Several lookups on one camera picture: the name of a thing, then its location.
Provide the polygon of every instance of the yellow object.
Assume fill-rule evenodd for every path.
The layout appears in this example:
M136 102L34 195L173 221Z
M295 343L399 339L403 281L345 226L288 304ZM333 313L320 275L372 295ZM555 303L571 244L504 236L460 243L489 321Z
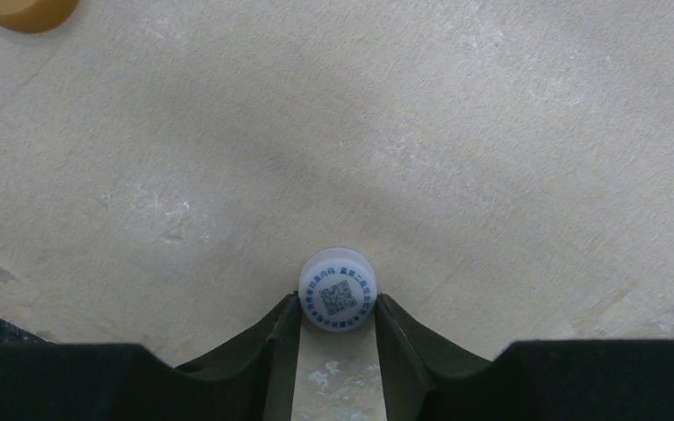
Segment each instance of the yellow object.
M77 4L78 0L0 0L0 26L18 32L50 31Z

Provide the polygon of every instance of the white bottle cap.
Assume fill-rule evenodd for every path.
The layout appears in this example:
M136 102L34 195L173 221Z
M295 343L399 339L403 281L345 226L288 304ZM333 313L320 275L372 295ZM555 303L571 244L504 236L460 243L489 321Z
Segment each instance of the white bottle cap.
M330 332L355 329L368 320L378 285L373 268L348 248L327 248L306 262L298 281L306 317Z

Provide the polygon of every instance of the gray floor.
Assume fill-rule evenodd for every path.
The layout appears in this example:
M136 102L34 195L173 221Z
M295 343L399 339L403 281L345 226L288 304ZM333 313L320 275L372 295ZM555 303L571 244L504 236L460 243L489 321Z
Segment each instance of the gray floor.
M493 358L674 338L674 1L82 0L0 28L0 317L219 345L350 246ZM371 326L305 326L296 420L382 419Z

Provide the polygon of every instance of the qr code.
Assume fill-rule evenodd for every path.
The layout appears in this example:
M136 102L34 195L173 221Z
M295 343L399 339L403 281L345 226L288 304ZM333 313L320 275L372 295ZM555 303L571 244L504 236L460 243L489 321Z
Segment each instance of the qr code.
M353 298L353 291L350 289L347 281L324 288L319 293L326 306L326 312L330 316L358 305L358 302Z

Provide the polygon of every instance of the stain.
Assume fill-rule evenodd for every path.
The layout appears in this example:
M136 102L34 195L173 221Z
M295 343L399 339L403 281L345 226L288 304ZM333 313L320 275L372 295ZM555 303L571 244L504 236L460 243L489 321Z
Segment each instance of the stain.
M339 366L339 365L340 365L340 363L338 361L331 360L331 361L326 362L326 364L324 365L324 368L329 370L330 375L336 375L337 373L340 372L340 370L337 368L337 366Z
M674 318L654 318L644 325L624 333L626 338L674 339Z
M75 148L73 147L69 148L69 150L67 150L66 153L63 154L61 161L55 165L55 171L60 171L64 167L66 167L70 163L71 157L74 156L75 154L76 154Z
M158 203L159 202L159 195L154 194L155 196L155 201ZM166 216L173 216L173 215L179 215L179 214L185 214L190 211L190 203L187 201L184 201L182 203L179 203L174 206L172 210L169 212L166 212L164 215Z
M0 282L16 281L17 277L12 272L0 267Z
M40 265L43 263L47 263L48 260L50 260L50 255L47 253L43 253L40 256L38 256L37 259L35 259L35 261Z
M322 390L329 387L329 381L326 378L326 373L322 373L318 370L309 374L309 380L316 383Z
M184 237L176 233L176 229L164 232L161 238L168 243L181 243Z
M601 231L596 234L593 238L589 239L585 245L585 252L589 255L596 255L600 247L606 242L608 234L605 231Z
M611 291L610 294L600 298L590 309L585 311L582 316L578 317L575 320L575 323L573 323L572 328L575 329L579 337L591 336L596 333L598 321L610 309L624 301L630 292L631 288L615 289Z
M350 414L350 421L368 421L368 417L362 414L361 411Z
M43 338L44 340L55 342L55 335L53 335L53 333L50 331L36 331L35 335Z
M107 200L105 200L104 197L101 198L92 197L91 199L99 203L99 205L102 206L105 210L110 209L110 203Z

